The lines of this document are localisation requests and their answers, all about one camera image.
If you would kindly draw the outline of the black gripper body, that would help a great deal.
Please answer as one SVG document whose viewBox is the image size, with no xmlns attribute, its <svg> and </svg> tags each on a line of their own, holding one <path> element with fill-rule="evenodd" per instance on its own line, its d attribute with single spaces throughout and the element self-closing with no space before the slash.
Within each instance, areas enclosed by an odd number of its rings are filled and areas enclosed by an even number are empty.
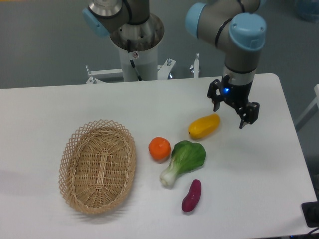
<svg viewBox="0 0 319 239">
<path fill-rule="evenodd" d="M 231 80 L 229 75 L 222 77 L 220 93 L 224 102 L 233 108 L 245 107 L 249 103 L 248 96 L 252 82 L 246 85 L 234 85 Z"/>
</svg>

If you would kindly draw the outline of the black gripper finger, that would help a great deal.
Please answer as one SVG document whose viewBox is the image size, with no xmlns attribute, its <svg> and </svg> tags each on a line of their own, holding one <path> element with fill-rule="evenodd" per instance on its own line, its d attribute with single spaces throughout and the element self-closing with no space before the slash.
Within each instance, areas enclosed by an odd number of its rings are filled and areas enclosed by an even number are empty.
<svg viewBox="0 0 319 239">
<path fill-rule="evenodd" d="M 207 97 L 211 99 L 213 103 L 213 111 L 216 112 L 220 108 L 220 103 L 224 101 L 222 94 L 217 94 L 217 91 L 221 89 L 221 82 L 218 79 L 215 79 L 210 83 Z"/>
<path fill-rule="evenodd" d="M 236 108 L 235 111 L 241 119 L 239 128 L 242 129 L 247 124 L 253 124 L 258 119 L 259 109 L 260 104 L 257 102 L 247 102 L 246 105 Z"/>
</svg>

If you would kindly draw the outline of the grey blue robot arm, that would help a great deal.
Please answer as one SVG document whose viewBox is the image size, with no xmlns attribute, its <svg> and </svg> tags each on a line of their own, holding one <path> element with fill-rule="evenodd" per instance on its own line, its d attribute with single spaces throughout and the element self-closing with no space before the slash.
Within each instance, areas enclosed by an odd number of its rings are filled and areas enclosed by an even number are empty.
<svg viewBox="0 0 319 239">
<path fill-rule="evenodd" d="M 240 117 L 240 126 L 253 124 L 260 105 L 248 99 L 267 25 L 256 11 L 262 0 L 219 0 L 195 3 L 185 17 L 185 28 L 225 53 L 221 80 L 214 80 L 207 96 L 214 110 L 221 102 Z M 100 37 L 110 37 L 122 54 L 125 81 L 158 79 L 156 50 L 163 39 L 162 21 L 150 12 L 147 0 L 91 0 L 82 11 L 87 25 Z"/>
</svg>

